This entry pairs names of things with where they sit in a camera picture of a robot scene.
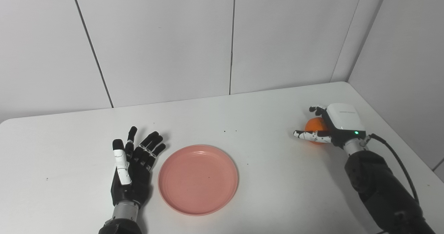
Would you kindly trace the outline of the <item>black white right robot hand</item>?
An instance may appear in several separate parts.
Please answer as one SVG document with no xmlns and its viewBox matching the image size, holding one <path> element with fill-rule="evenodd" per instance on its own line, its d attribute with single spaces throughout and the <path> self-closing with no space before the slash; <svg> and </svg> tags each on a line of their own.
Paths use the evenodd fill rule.
<svg viewBox="0 0 444 234">
<path fill-rule="evenodd" d="M 360 116 L 351 104 L 332 103 L 328 106 L 311 106 L 310 112 L 321 119 L 322 130 L 295 130 L 299 139 L 344 148 L 352 140 L 363 141 L 367 134 Z"/>
</svg>

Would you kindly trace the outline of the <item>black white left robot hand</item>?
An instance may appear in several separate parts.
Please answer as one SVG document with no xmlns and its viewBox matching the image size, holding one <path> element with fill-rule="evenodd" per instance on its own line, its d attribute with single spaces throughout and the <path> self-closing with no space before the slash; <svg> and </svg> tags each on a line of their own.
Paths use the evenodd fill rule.
<svg viewBox="0 0 444 234">
<path fill-rule="evenodd" d="M 151 170 L 156 158 L 166 149 L 163 136 L 157 131 L 135 144 L 136 126 L 132 126 L 127 142 L 115 139 L 112 143 L 116 169 L 111 184 L 113 206 L 122 201 L 133 202 L 141 207 L 148 200 Z"/>
</svg>

